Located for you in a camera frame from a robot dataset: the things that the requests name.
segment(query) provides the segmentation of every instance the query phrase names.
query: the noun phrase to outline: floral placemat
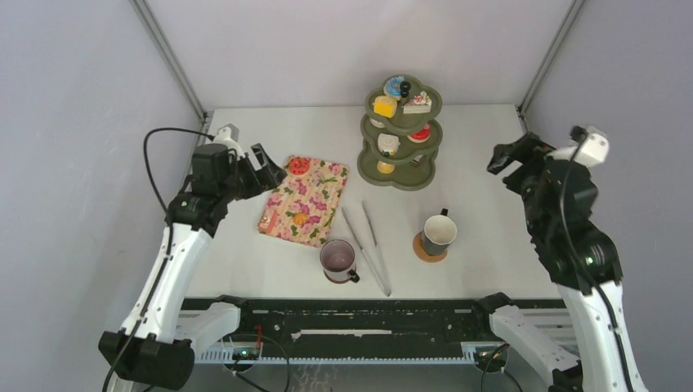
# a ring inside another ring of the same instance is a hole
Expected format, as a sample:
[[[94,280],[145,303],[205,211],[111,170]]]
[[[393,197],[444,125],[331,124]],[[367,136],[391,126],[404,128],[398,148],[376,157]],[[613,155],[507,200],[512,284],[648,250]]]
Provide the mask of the floral placemat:
[[[327,242],[349,168],[316,158],[290,156],[287,177],[273,190],[257,231],[293,243]]]

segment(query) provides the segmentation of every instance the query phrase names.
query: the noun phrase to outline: green tray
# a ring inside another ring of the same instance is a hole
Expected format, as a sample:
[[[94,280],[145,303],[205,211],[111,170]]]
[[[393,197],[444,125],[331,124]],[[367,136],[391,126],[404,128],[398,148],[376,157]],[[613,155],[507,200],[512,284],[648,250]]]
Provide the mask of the green tray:
[[[380,153],[378,136],[381,133],[389,134],[389,132],[384,128],[375,127],[367,114],[361,119],[361,135],[369,142],[370,150],[378,157],[378,160],[393,165],[406,165],[417,155],[427,155],[440,146],[443,140],[443,129],[436,120],[429,121],[428,125],[431,126],[431,137],[423,143],[414,143],[407,136],[399,136],[400,148],[397,149],[395,158],[388,158]]]
[[[372,185],[394,186],[402,190],[420,190],[431,184],[436,175],[436,165],[434,161],[438,151],[427,155],[421,159],[418,166],[402,165],[395,167],[395,171],[390,174],[382,174],[376,168],[378,156],[371,154],[369,142],[364,140],[364,150],[359,154],[356,167],[359,174]]]
[[[409,90],[409,96],[414,97],[421,93],[421,90],[425,90],[426,93],[431,97],[431,112],[421,113],[421,114],[404,114],[402,112],[402,107],[397,105],[397,111],[392,118],[383,117],[380,114],[375,114],[373,112],[373,102],[377,96],[384,96],[385,92],[382,90],[385,87],[385,82],[390,78],[395,76],[404,76],[405,80],[408,80],[412,84],[411,90]],[[443,99],[438,94],[438,91],[429,86],[424,86],[418,79],[411,75],[405,75],[403,73],[398,75],[392,75],[390,78],[385,79],[385,82],[379,88],[371,91],[366,97],[366,113],[373,120],[381,122],[385,129],[390,131],[392,134],[397,136],[407,136],[418,131],[421,131],[423,126],[427,122],[431,121],[433,118],[440,113],[440,109],[443,108]]]

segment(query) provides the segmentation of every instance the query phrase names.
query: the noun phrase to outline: robotic arm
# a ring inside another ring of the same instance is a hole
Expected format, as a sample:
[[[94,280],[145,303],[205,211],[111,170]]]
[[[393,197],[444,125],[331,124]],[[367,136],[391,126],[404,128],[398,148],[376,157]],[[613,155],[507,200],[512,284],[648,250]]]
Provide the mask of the robotic arm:
[[[192,173],[168,205],[168,226],[142,293],[120,330],[104,332],[99,340],[99,351],[120,378],[179,390],[195,353],[239,326],[239,309],[224,303],[178,324],[194,270],[227,204],[276,188],[286,177],[259,144],[251,147],[260,163],[255,170],[237,138],[238,129],[228,125],[212,143],[195,148]]]
[[[497,145],[487,171],[521,163],[503,183],[522,197],[539,261],[566,303],[580,359],[526,322],[502,293],[479,300],[482,327],[504,339],[549,385],[549,392],[647,391],[628,339],[623,273],[611,239],[589,217],[597,198],[589,168],[603,163],[609,142],[594,127],[574,127],[571,147],[554,149],[532,133]]]

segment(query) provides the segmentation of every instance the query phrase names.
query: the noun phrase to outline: metal corner post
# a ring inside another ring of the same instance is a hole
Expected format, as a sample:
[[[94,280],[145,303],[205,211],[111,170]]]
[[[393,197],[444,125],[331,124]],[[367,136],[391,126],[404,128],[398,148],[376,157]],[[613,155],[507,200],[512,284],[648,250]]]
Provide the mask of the metal corner post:
[[[586,2],[587,0],[573,0],[573,2],[570,4],[568,12],[566,12],[566,16],[561,22],[561,27],[558,29],[556,36],[553,38],[551,45],[548,47],[546,55],[544,56],[539,69],[537,70],[537,74],[534,76],[534,78],[532,78],[532,83],[527,89],[525,97],[522,98],[522,103],[517,108],[518,116],[523,122],[525,121],[527,110],[536,97],[543,80],[546,78],[546,75],[553,64],[553,61],[556,59],[558,52],[563,47],[569,32],[573,29],[575,21],[580,15],[580,12],[583,10]]]
[[[202,108],[202,104],[200,104],[199,99],[195,94],[192,85],[190,84],[190,80],[183,71],[181,64],[176,58],[176,55],[173,53],[173,49],[168,43],[166,36],[163,34],[161,26],[159,26],[159,23],[156,21],[154,13],[151,11],[147,1],[130,0],[130,4],[132,4],[132,8],[135,10],[135,13],[137,13],[137,16],[140,17],[142,24],[147,29],[147,33],[149,33],[154,45],[156,46],[157,50],[159,50],[159,54],[161,54],[166,66],[171,71],[171,75],[173,75],[173,78],[176,79],[176,83],[186,96],[188,103],[190,103],[190,107],[194,110],[200,122],[203,123],[205,113],[204,109]]]

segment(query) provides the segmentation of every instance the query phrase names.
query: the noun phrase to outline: gray mug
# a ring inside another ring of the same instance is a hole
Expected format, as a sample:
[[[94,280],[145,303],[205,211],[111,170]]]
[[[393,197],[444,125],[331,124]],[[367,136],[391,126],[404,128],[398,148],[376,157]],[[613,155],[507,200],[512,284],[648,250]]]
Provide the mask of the gray mug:
[[[457,238],[457,226],[448,218],[448,209],[426,219],[421,233],[421,247],[429,256],[440,256]]]

